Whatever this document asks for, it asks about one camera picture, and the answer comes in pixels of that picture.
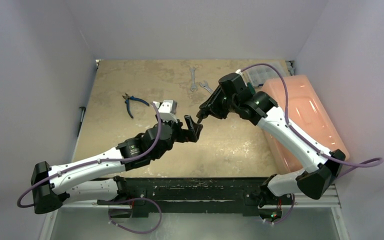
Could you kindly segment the black padlock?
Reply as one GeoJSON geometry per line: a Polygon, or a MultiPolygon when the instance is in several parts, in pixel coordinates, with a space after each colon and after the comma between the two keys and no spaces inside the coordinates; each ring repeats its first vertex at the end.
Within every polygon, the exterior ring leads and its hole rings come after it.
{"type": "Polygon", "coordinates": [[[197,117],[197,124],[200,124],[202,122],[203,119],[206,118],[206,114],[204,111],[200,110],[197,114],[196,114],[196,117],[197,117]]]}

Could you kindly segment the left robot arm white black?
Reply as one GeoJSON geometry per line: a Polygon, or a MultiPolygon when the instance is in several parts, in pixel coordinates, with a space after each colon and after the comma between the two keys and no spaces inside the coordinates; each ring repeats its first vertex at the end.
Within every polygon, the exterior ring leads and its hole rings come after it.
{"type": "Polygon", "coordinates": [[[85,200],[92,193],[99,200],[126,203],[129,191],[118,178],[99,185],[95,181],[104,175],[147,166],[170,151],[174,143],[196,143],[203,125],[190,115],[185,115],[184,120],[186,129],[180,120],[162,121],[106,152],[78,162],[54,166],[46,161],[37,163],[31,177],[34,213],[52,212],[64,204],[85,200]]]}

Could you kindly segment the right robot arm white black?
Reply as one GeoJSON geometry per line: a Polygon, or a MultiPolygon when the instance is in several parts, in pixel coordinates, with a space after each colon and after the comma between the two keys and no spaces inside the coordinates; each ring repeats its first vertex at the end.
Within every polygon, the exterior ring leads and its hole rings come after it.
{"type": "Polygon", "coordinates": [[[229,113],[238,114],[271,134],[302,165],[300,170],[269,177],[260,187],[264,202],[272,204],[280,196],[296,193],[318,200],[338,177],[344,152],[330,150],[315,141],[290,120],[270,95],[250,89],[239,71],[219,79],[218,87],[199,106],[196,116],[200,120],[209,116],[226,119],[229,113]]]}

